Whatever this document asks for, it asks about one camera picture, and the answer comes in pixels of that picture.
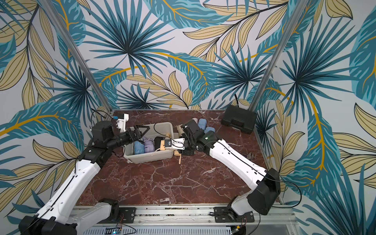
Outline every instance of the light blue rolled sock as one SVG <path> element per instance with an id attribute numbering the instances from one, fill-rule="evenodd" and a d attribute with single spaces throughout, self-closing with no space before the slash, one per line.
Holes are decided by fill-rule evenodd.
<path id="1" fill-rule="evenodd" d="M 142 143 L 136 141 L 135 142 L 135 154 L 142 154 L 142 153 L 145 153 L 145 146 Z"/>
<path id="2" fill-rule="evenodd" d="M 205 128 L 204 133 L 206 134 L 208 131 L 211 131 L 211 130 L 212 130 L 213 132 L 215 132 L 214 127 L 208 126 L 207 128 Z"/>
<path id="3" fill-rule="evenodd" d="M 206 128 L 206 119 L 200 118 L 199 123 L 198 123 L 198 126 L 199 126 L 201 129 L 205 130 L 205 128 Z"/>

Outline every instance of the blue palm leaf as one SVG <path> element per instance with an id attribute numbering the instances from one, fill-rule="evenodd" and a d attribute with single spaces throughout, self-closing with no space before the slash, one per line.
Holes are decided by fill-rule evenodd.
<path id="1" fill-rule="evenodd" d="M 12 145 L 12 146 L 0 149 L 0 155 L 18 147 L 18 146 L 20 146 L 20 145 Z M 16 160 L 16 159 L 20 159 L 20 158 L 24 158 L 24 157 L 18 156 L 18 157 L 12 157 L 12 158 L 6 158 L 6 159 L 3 159 L 3 160 L 0 160 L 0 165 L 4 164 L 6 162 Z M 9 169 L 0 169 L 0 174 L 6 175 L 6 176 L 17 176 L 12 170 L 9 170 Z M 11 184 L 11 183 L 5 182 L 5 181 L 0 181 L 0 188 L 8 188 L 8 187 L 14 188 L 14 185 Z"/>
<path id="2" fill-rule="evenodd" d="M 142 0 L 138 1 L 137 9 L 134 1 L 130 4 L 130 14 L 127 14 L 127 2 L 123 2 L 123 13 L 119 6 L 118 0 L 114 0 L 115 13 L 112 11 L 108 2 L 105 0 L 106 11 L 105 12 L 95 1 L 91 0 L 100 15 L 95 14 L 90 9 L 87 11 L 97 20 L 97 22 L 103 27 L 100 28 L 96 24 L 83 21 L 87 26 L 95 29 L 101 35 L 85 31 L 86 35 L 89 35 L 101 42 L 85 41 L 85 43 L 100 45 L 107 47 L 106 50 L 92 50 L 93 52 L 104 53 L 96 58 L 107 58 L 112 56 L 128 56 L 129 64 L 132 74 L 135 73 L 135 68 L 141 68 L 142 65 L 146 66 L 151 73 L 151 68 L 154 67 L 161 71 L 156 64 L 164 65 L 160 59 L 165 60 L 164 57 L 158 55 L 158 53 L 170 53 L 167 50 L 158 49 L 159 45 L 166 43 L 166 41 L 157 41 L 158 38 L 164 36 L 170 31 L 156 34 L 160 31 L 168 22 L 157 25 L 159 19 L 152 22 L 149 27 L 145 25 L 149 24 L 148 19 L 151 15 L 149 12 L 143 20 L 141 20 Z M 140 69 L 141 73 L 146 77 L 144 70 Z"/>
<path id="3" fill-rule="evenodd" d="M 201 5 L 200 0 L 144 0 L 150 12 L 176 29 L 196 28 L 222 24 L 231 15 L 220 15 Z"/>
<path id="4" fill-rule="evenodd" d="M 354 80 L 352 76 L 338 74 L 340 72 L 349 71 L 351 68 L 341 68 L 331 70 L 330 66 L 335 65 L 347 58 L 352 54 L 347 54 L 339 58 L 334 59 L 342 50 L 344 50 L 356 37 L 356 34 L 347 36 L 350 34 L 352 28 L 346 31 L 346 27 L 349 22 L 344 24 L 341 28 L 338 28 L 341 20 L 338 20 L 334 26 L 329 30 L 331 22 L 329 21 L 323 30 L 322 18 L 320 19 L 319 26 L 314 34 L 313 24 L 309 32 L 307 42 L 304 41 L 304 36 L 300 36 L 300 50 L 298 50 L 296 44 L 293 45 L 293 55 L 287 52 L 290 59 L 290 64 L 284 61 L 285 68 L 281 68 L 282 72 L 293 81 L 293 85 L 282 101 L 287 97 L 292 98 L 294 101 L 288 115 L 296 110 L 296 120 L 298 118 L 299 106 L 303 110 L 305 107 L 310 107 L 309 99 L 316 101 L 315 95 L 324 97 L 326 99 L 337 100 L 331 96 L 326 95 L 322 88 L 335 89 L 338 91 L 351 92 L 345 89 L 337 88 L 327 85 L 322 82 L 326 81 L 341 81 L 341 80 Z M 302 112 L 303 120 L 305 119 L 305 112 Z"/>
<path id="5" fill-rule="evenodd" d="M 72 110 L 75 116 L 83 116 L 83 123 L 86 125 L 86 120 L 90 117 L 92 108 L 98 106 L 98 102 L 94 98 L 93 91 L 90 90 L 90 83 L 87 81 L 81 68 L 76 64 L 73 59 L 72 62 L 68 61 L 68 68 L 62 66 L 64 71 L 55 68 L 62 75 L 58 75 L 52 71 L 48 71 L 55 79 L 54 82 L 62 84 L 63 88 L 50 88 L 53 91 L 62 91 L 60 94 L 53 96 L 50 100 L 55 100 L 57 103 L 65 102 L 65 104 Z"/>
<path id="6" fill-rule="evenodd" d="M 262 146 L 264 147 L 266 154 L 271 153 L 271 146 L 268 138 L 267 131 L 273 128 L 276 124 L 270 124 L 275 116 L 274 109 L 269 110 L 269 104 L 265 105 L 257 112 L 256 118 L 256 130 L 260 137 Z"/>
<path id="7" fill-rule="evenodd" d="M 368 219 L 365 216 L 364 203 L 364 167 L 361 168 L 358 200 L 355 197 L 354 189 L 351 180 L 345 170 L 340 164 L 343 180 L 339 180 L 339 190 L 334 189 L 328 194 L 317 194 L 318 198 L 314 199 L 320 210 L 317 210 L 309 205 L 303 207 L 311 210 L 315 215 L 321 218 L 327 227 L 331 228 L 337 235 L 371 235 L 375 234 L 375 220 L 376 220 L 376 202 L 371 207 L 371 212 Z M 327 234 L 333 234 L 325 224 L 313 218 L 306 220 L 325 231 Z"/>
<path id="8" fill-rule="evenodd" d="M 167 108 L 167 104 L 161 104 L 161 103 L 154 103 L 148 101 L 148 95 L 149 95 L 149 89 L 145 92 L 145 94 L 142 94 L 141 87 L 139 84 L 137 84 L 137 93 L 134 89 L 135 85 L 132 85 L 130 87 L 130 91 L 126 90 L 123 86 L 124 92 L 118 91 L 120 93 L 118 97 L 119 101 L 119 107 L 123 109 L 159 109 L 159 108 Z"/>
<path id="9" fill-rule="evenodd" d="M 248 94 L 249 85 L 252 84 L 252 82 L 260 82 L 266 66 L 269 63 L 269 61 L 266 61 L 267 57 L 264 56 L 260 59 L 260 56 L 257 56 L 253 62 L 251 62 L 251 59 L 244 60 L 242 51 L 240 51 L 240 55 L 242 62 L 239 62 L 232 46 L 231 56 L 228 55 L 230 64 L 216 55 L 224 65 L 214 64 L 213 66 L 213 69 L 217 71 L 217 76 L 213 84 L 220 90 L 214 98 L 224 93 L 222 100 L 230 94 L 230 99 L 232 99 L 235 94 L 238 94 L 239 97 L 243 96 L 243 99 L 245 99 Z M 251 58 L 249 49 L 247 57 Z"/>

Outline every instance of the black cable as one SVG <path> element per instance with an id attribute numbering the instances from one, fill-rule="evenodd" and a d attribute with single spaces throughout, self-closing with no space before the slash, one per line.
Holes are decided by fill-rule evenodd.
<path id="1" fill-rule="evenodd" d="M 248 163 L 244 162 L 242 159 L 240 159 L 238 156 L 236 156 L 234 153 L 232 153 L 226 146 L 224 146 L 224 144 L 222 144 L 221 142 L 218 142 L 218 141 L 210 141 L 208 143 L 206 143 L 204 145 L 204 147 L 206 145 L 208 145 L 209 143 L 212 143 L 212 142 L 216 142 L 216 143 L 220 143 L 229 153 L 231 153 L 232 155 L 234 155 L 237 159 L 239 159 L 240 161 L 242 161 L 243 163 L 245 163 L 247 166 L 249 166 L 250 168 L 252 168 L 255 172 L 257 172 L 258 174 L 262 175 L 264 178 L 268 179 L 268 180 L 271 180 L 271 181 L 274 181 L 274 182 L 282 182 L 282 183 L 291 183 L 293 185 L 295 185 L 298 190 L 299 190 L 299 193 L 300 193 L 300 199 L 299 199 L 299 202 L 293 206 L 272 206 L 272 207 L 275 207 L 275 208 L 294 208 L 296 207 L 297 205 L 299 205 L 301 202 L 302 202 L 302 197 L 303 197 L 303 194 L 302 194 L 302 191 L 300 190 L 299 186 L 297 186 L 295 183 L 291 182 L 291 181 L 285 181 L 285 180 L 275 180 L 275 179 L 270 179 L 268 177 L 266 177 L 265 175 L 261 174 L 260 172 L 258 172 L 256 169 L 254 169 L 252 166 L 250 166 Z"/>
<path id="2" fill-rule="evenodd" d="M 126 224 L 124 224 L 125 226 L 128 226 L 128 227 L 130 227 L 131 229 L 133 229 L 134 230 L 134 232 L 131 232 L 131 233 L 125 233 L 125 234 L 123 234 L 123 235 L 129 235 L 129 234 L 134 234 L 134 233 L 137 233 L 137 229 L 135 229 L 134 227 L 131 227 L 131 226 L 129 226 L 129 225 L 126 225 Z"/>
<path id="3" fill-rule="evenodd" d="M 153 125 L 153 129 L 154 129 L 154 131 L 155 132 L 157 132 L 158 134 L 160 134 L 160 135 L 163 135 L 163 134 L 161 134 L 161 133 L 159 133 L 156 129 L 155 129 L 155 125 L 156 125 L 156 123 L 154 123 L 154 125 Z M 173 139 L 173 136 L 167 136 L 167 135 L 163 135 L 164 137 L 167 137 L 167 138 L 170 138 L 170 139 Z"/>
<path id="4" fill-rule="evenodd" d="M 256 229 L 257 229 L 258 226 L 260 225 L 260 222 L 261 222 L 261 214 L 260 214 L 260 213 L 259 213 L 259 216 L 260 216 L 259 223 L 258 223 L 257 226 L 252 230 L 252 232 L 250 232 L 248 235 L 251 235 L 254 231 L 256 231 Z"/>
<path id="5" fill-rule="evenodd" d="M 20 235 L 22 235 L 24 232 L 26 232 L 31 226 L 33 226 L 36 222 L 38 222 L 38 220 L 40 220 L 45 214 L 47 214 L 47 212 L 49 212 L 50 209 L 48 209 L 41 217 L 39 217 L 34 223 L 30 224 L 23 232 L 20 233 Z"/>
<path id="6" fill-rule="evenodd" d="M 107 116 L 111 117 L 111 115 L 109 115 L 106 111 L 103 111 L 103 110 L 93 110 L 92 113 L 91 113 L 91 118 L 90 118 L 90 123 L 93 124 L 93 114 L 94 113 L 97 113 L 99 114 L 101 117 L 105 118 L 103 115 L 101 115 L 99 112 L 104 112 L 105 114 L 107 114 Z"/>
<path id="7" fill-rule="evenodd" d="M 235 100 L 236 100 L 236 104 L 238 105 L 238 107 L 239 107 L 239 101 L 238 101 L 238 97 L 236 96 L 236 94 L 234 94 L 235 95 Z"/>

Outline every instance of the folded cloth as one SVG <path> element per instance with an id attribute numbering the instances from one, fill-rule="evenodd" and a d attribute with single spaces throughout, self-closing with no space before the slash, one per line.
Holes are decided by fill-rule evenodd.
<path id="1" fill-rule="evenodd" d="M 199 126 L 199 128 L 205 130 L 205 128 L 206 128 L 206 119 L 200 118 L 198 126 Z"/>
<path id="2" fill-rule="evenodd" d="M 143 137 L 144 140 L 144 149 L 145 153 L 151 153 L 154 152 L 154 140 L 150 138 Z"/>
<path id="3" fill-rule="evenodd" d="M 208 126 L 207 128 L 205 128 L 204 133 L 206 134 L 208 131 L 211 131 L 211 130 L 212 130 L 213 132 L 215 132 L 214 127 Z"/>
<path id="4" fill-rule="evenodd" d="M 135 142 L 135 154 L 142 154 L 145 153 L 145 147 L 142 143 L 136 141 Z"/>

